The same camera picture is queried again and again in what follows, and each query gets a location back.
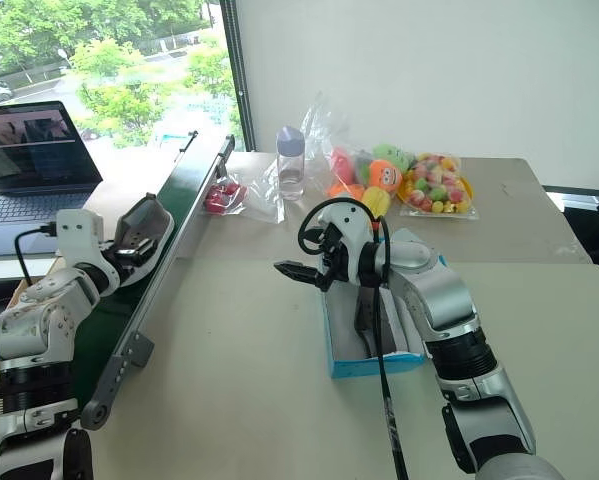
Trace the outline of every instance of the white table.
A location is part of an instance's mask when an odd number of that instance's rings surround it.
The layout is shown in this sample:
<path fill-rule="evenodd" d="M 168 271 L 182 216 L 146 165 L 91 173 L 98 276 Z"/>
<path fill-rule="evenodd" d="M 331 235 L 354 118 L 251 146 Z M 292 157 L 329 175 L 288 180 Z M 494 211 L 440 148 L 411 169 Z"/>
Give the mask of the white table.
<path fill-rule="evenodd" d="M 267 153 L 234 154 L 228 163 L 234 171 L 263 170 L 274 156 Z M 393 201 L 390 225 L 407 226 L 447 258 L 457 262 L 591 263 L 563 214 L 544 192 L 525 160 L 505 158 L 463 159 L 466 176 L 475 191 L 480 219 L 401 217 L 401 202 Z M 206 242 L 213 254 L 240 258 L 248 245 L 251 258 L 296 255 L 299 222 L 324 200 L 314 182 L 306 181 L 306 194 L 286 202 L 290 221 L 274 228 L 237 218 L 232 224 L 216 223 Z M 234 235 L 238 228 L 239 235 Z"/>
<path fill-rule="evenodd" d="M 378 379 L 328 377 L 317 290 L 272 267 L 305 259 L 295 243 L 304 212 L 291 206 L 278 226 L 212 219 L 191 264 L 180 261 L 170 310 L 147 325 L 150 363 L 91 433 L 96 478 L 394 478 Z M 599 268 L 444 253 L 471 289 L 539 453 L 566 478 L 599 478 Z M 390 381 L 411 478 L 463 478 L 431 366 Z"/>

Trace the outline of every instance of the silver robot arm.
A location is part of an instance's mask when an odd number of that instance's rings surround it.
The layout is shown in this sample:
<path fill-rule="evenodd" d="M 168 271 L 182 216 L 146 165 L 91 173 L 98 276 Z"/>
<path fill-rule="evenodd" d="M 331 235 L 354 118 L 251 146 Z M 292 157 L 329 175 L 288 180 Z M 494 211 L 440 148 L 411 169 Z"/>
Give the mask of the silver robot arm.
<path fill-rule="evenodd" d="M 479 480 L 563 480 L 535 456 L 532 426 L 481 328 L 470 293 L 435 250 L 407 230 L 386 246 L 373 239 L 367 212 L 351 199 L 317 206 L 299 231 L 299 245 L 319 254 L 325 273 L 297 262 L 275 267 L 293 280 L 328 290 L 334 280 L 374 287 L 385 280 L 400 320 L 411 317 L 437 370 L 448 401 L 442 409 L 457 465 Z M 321 211 L 319 226 L 307 229 Z M 306 242 L 315 244 L 310 248 Z"/>
<path fill-rule="evenodd" d="M 108 244 L 99 215 L 58 212 L 66 267 L 0 315 L 0 479 L 92 479 L 90 440 L 72 393 L 75 335 L 101 297 L 150 273 L 173 228 L 151 194 L 119 220 Z"/>

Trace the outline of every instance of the plastic bag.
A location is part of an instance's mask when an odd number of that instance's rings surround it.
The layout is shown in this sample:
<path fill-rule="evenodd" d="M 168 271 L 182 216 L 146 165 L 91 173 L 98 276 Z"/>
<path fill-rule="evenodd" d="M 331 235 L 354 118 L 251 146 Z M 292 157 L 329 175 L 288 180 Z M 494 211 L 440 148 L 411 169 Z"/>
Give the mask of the plastic bag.
<path fill-rule="evenodd" d="M 204 206 L 213 215 L 243 215 L 262 222 L 283 222 L 285 212 L 276 161 L 263 173 L 229 171 L 227 177 L 210 187 Z"/>
<path fill-rule="evenodd" d="M 477 219 L 473 190 L 461 174 L 461 159 L 422 153 L 404 175 L 397 196 L 401 215 Z"/>
<path fill-rule="evenodd" d="M 306 139 L 306 180 L 328 197 L 347 194 L 375 216 L 385 215 L 414 155 L 387 144 L 372 151 L 354 145 L 346 116 L 322 93 L 308 109 L 301 130 Z"/>

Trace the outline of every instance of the green conveyor belt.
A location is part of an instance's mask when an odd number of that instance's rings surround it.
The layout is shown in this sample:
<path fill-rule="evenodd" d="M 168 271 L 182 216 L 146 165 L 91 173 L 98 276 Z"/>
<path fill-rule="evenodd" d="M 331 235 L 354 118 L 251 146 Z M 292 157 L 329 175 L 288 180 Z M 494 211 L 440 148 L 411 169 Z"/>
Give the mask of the green conveyor belt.
<path fill-rule="evenodd" d="M 157 194 L 159 201 L 175 220 L 175 229 L 169 239 L 170 245 L 163 250 L 157 267 L 140 282 L 120 288 L 103 298 L 79 326 L 72 368 L 75 379 L 74 393 L 80 409 L 92 397 L 110 355 L 146 292 L 154 271 L 161 265 L 168 249 L 173 248 L 172 240 L 191 210 L 215 161 L 215 156 L 208 155 L 204 149 L 196 149 L 195 143 L 188 148 Z M 217 144 L 217 152 L 220 147 L 221 145 Z"/>

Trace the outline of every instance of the white wall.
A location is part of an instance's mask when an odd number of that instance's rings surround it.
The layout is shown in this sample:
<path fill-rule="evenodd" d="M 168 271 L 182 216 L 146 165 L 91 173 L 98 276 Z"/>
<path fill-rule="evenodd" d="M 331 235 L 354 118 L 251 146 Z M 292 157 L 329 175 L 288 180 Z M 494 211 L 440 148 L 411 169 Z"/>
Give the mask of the white wall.
<path fill-rule="evenodd" d="M 599 0 L 242 0 L 257 147 L 318 91 L 363 145 L 526 158 L 599 188 Z"/>

